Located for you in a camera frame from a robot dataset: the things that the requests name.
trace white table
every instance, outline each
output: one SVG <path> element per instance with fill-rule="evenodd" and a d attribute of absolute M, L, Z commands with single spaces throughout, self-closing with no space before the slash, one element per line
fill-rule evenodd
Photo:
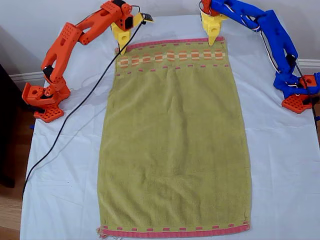
<path fill-rule="evenodd" d="M 283 94 L 273 87 L 275 71 L 259 34 L 229 19 L 221 35 L 228 44 L 249 146 L 252 227 L 206 239 L 319 239 L 320 150 L 312 112 L 298 115 L 281 107 Z M 203 37 L 199 15 L 156 17 L 132 43 Z M 60 104 L 65 116 L 89 93 L 116 46 L 110 29 L 87 46 L 76 45 L 64 74 L 71 89 Z M 22 240 L 99 238 L 99 147 L 113 76 L 112 68 L 32 174 L 23 199 Z M 28 171 L 49 150 L 65 116 L 49 124 L 36 121 Z"/>

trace patterned towel stripe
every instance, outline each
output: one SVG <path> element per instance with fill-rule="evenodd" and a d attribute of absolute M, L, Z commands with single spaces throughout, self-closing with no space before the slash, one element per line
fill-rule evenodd
<path fill-rule="evenodd" d="M 193 49 L 190 53 L 187 53 L 187 51 L 180 51 L 178 54 L 172 50 L 168 50 L 165 53 L 157 52 L 154 54 L 154 56 L 151 56 L 148 53 L 140 57 L 135 55 L 131 59 L 129 59 L 127 56 L 122 56 L 117 64 L 120 66 L 120 68 L 124 69 L 128 68 L 130 65 L 132 67 L 136 67 L 139 64 L 149 64 L 151 62 L 162 63 L 165 59 L 170 62 L 174 62 L 176 60 L 186 61 L 188 59 L 197 61 L 201 58 L 204 58 L 205 60 L 215 59 L 217 61 L 222 61 L 225 56 L 226 54 L 220 49 L 217 49 L 214 52 L 211 52 L 210 49 L 205 49 L 203 53 L 200 53 L 197 49 Z"/>
<path fill-rule="evenodd" d="M 175 69 L 175 70 L 180 70 L 181 67 L 185 67 L 185 66 L 186 66 L 187 68 L 192 68 L 192 67 L 194 67 L 195 65 L 194 65 L 194 64 L 187 64 L 187 65 L 173 66 L 173 69 Z M 200 68 L 207 68 L 207 66 L 218 67 L 219 65 L 218 65 L 218 64 L 200 65 Z M 167 65 L 164 65 L 164 66 L 162 66 L 162 68 L 163 68 L 163 69 L 168 69 L 169 67 L 168 67 Z M 137 71 L 138 71 L 138 72 L 144 72 L 144 71 L 156 72 L 157 69 L 151 68 L 151 69 L 143 70 L 142 68 L 138 68 Z M 120 73 L 117 73 L 115 76 L 116 76 L 116 77 L 120 77 L 121 74 L 120 74 Z"/>
<path fill-rule="evenodd" d="M 241 225 L 241 226 L 246 226 L 248 224 L 249 224 L 248 221 L 243 221 L 243 225 Z M 234 228 L 235 225 L 233 223 L 230 223 L 230 224 L 228 224 L 228 227 L 229 228 Z M 109 229 L 109 227 L 107 225 L 103 226 L 103 228 L 104 229 Z M 212 229 L 219 229 L 219 228 L 220 228 L 219 225 L 213 225 L 212 226 Z M 116 229 L 122 231 L 123 227 L 122 226 L 118 226 Z M 152 227 L 148 227 L 148 228 L 145 228 L 145 229 L 146 229 L 147 232 L 153 232 L 154 231 L 154 229 Z M 204 228 L 202 226 L 197 226 L 197 227 L 195 227 L 194 230 L 198 231 L 198 230 L 203 230 L 203 229 Z M 133 227 L 131 230 L 136 232 L 136 231 L 138 231 L 138 228 L 137 227 Z M 170 227 L 164 227 L 162 230 L 163 231 L 170 231 L 171 229 L 170 229 Z M 187 231 L 187 228 L 186 227 L 179 227 L 179 231 Z"/>

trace fabric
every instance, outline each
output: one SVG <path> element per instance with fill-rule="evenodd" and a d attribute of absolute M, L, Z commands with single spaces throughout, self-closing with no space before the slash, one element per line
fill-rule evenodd
<path fill-rule="evenodd" d="M 116 63 L 98 169 L 102 235 L 194 237 L 250 228 L 244 122 L 225 40 L 128 48 Z"/>

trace baseboard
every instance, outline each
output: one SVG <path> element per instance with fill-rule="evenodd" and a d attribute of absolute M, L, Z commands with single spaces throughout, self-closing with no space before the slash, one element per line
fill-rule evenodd
<path fill-rule="evenodd" d="M 21 91 L 24 89 L 26 83 L 38 86 L 43 86 L 45 83 L 44 73 L 42 71 L 12 74 L 9 76 Z"/>
<path fill-rule="evenodd" d="M 303 74 L 313 75 L 320 72 L 320 59 L 299 59 L 298 62 Z M 45 83 L 42 71 L 13 74 L 10 77 L 20 90 L 24 89 L 26 83 L 39 86 L 43 86 Z"/>
<path fill-rule="evenodd" d="M 298 62 L 303 74 L 313 75 L 320 72 L 320 59 L 299 59 Z"/>

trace wooden floor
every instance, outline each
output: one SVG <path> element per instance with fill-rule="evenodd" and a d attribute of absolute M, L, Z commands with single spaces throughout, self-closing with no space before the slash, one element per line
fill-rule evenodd
<path fill-rule="evenodd" d="M 320 104 L 316 105 L 316 111 L 319 116 Z M 8 156 L 8 160 L 12 162 L 10 170 L 15 179 L 15 188 L 0 186 L 0 240 L 19 239 L 22 189 L 33 134 L 30 125 L 33 125 L 34 122 L 31 112 L 19 110 Z M 320 122 L 318 123 L 318 129 L 320 139 Z"/>

